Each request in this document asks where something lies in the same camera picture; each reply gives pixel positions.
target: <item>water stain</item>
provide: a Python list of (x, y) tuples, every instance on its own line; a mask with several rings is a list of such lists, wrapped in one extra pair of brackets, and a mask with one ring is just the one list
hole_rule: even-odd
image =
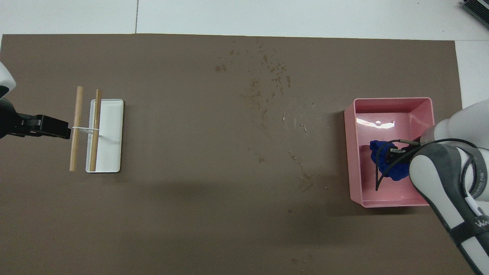
[(222, 64), (221, 66), (216, 66), (214, 70), (217, 72), (226, 71), (226, 65)]
[(282, 77), (280, 75), (278, 75), (277, 78), (272, 78), (272, 81), (282, 83)]
[(314, 176), (305, 172), (304, 166), (302, 165), (302, 159), (300, 157), (295, 156), (291, 151), (289, 151), (289, 156), (301, 167), (301, 175), (297, 175), (297, 177), (304, 181), (304, 183), (309, 183), (304, 189), (302, 189), (302, 192), (306, 192), (314, 185), (314, 182), (311, 181)]
[(268, 109), (262, 112), (262, 120), (265, 121), (265, 115), (268, 113)]
[(306, 126), (305, 126), (304, 124), (302, 124), (302, 123), (299, 123), (299, 127), (302, 127), (302, 128), (304, 128), (304, 132), (306, 132), (306, 133), (307, 133), (307, 129), (306, 129)]

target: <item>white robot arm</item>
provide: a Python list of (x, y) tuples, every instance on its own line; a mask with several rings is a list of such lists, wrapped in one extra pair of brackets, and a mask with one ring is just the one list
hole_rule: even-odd
[[(426, 144), (412, 158), (409, 175), (433, 208), (453, 242), (477, 274), (489, 275), (489, 216), (479, 207), (489, 201), (489, 100), (438, 123), (421, 136)], [(459, 138), (458, 142), (429, 143)]]
[(15, 88), (15, 80), (0, 62), (0, 99)]

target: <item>black cable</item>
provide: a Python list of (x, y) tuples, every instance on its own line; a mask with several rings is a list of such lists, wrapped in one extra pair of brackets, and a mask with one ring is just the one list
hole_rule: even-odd
[[(460, 193), (466, 198), (468, 196), (467, 192), (465, 191), (465, 175), (467, 173), (468, 167), (472, 164), (472, 170), (475, 171), (474, 169), (474, 156), (467, 151), (465, 153), (468, 155), (468, 159), (464, 164), (464, 167), (462, 168), (462, 172), (460, 174)], [(475, 186), (475, 177), (472, 179), (472, 187), (470, 188), (471, 190)]]
[(418, 152), (419, 150), (423, 149), (425, 146), (427, 146), (428, 144), (431, 144), (431, 143), (439, 143), (439, 142), (445, 142), (445, 141), (457, 141), (457, 142), (461, 142), (461, 143), (465, 143), (471, 147), (474, 147), (474, 148), (477, 148), (477, 146), (475, 146), (474, 143), (470, 142), (470, 141), (467, 141), (467, 140), (464, 140), (464, 139), (460, 139), (460, 138), (443, 138), (443, 139), (439, 139), (439, 140), (435, 140), (435, 141), (432, 141), (432, 142), (429, 142), (427, 144), (423, 144), (421, 145), (420, 147), (416, 148), (416, 149), (413, 149), (412, 151), (409, 151), (407, 152), (406, 154), (404, 154), (403, 156), (399, 157), (397, 160), (393, 161), (388, 167), (387, 169), (385, 169), (384, 171), (384, 174), (379, 178), (379, 180), (376, 182), (375, 184), (375, 191), (378, 191), (378, 187), (380, 185), (380, 182), (382, 181), (382, 179), (389, 173), (389, 171), (392, 169), (392, 167), (394, 167), (396, 164), (398, 164), (399, 162), (401, 162), (403, 159), (407, 158), (407, 157), (410, 157), (412, 155), (414, 155), (416, 152)]

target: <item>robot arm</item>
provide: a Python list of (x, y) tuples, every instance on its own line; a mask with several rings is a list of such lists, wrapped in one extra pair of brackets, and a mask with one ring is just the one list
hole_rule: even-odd
[(4, 98), (15, 85), (14, 78), (0, 62), (0, 138), (6, 135), (70, 138), (71, 129), (68, 128), (68, 122), (46, 115), (17, 113), (10, 101)]
[(488, 113), (486, 100), (427, 130), (421, 142), (461, 138), (479, 148), (457, 142), (427, 144), (412, 158), (409, 175), (474, 272), (489, 275), (489, 216), (478, 205), (489, 201), (489, 123), (468, 123), (469, 118), (485, 122)]
[(0, 62), (0, 99), (15, 88), (15, 80)]

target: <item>black strap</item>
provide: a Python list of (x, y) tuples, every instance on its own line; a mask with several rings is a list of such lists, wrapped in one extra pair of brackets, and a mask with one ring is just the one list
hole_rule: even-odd
[(486, 231), (489, 231), (489, 216), (481, 215), (464, 221), (452, 228), (449, 233), (453, 242), (458, 246), (468, 239)]

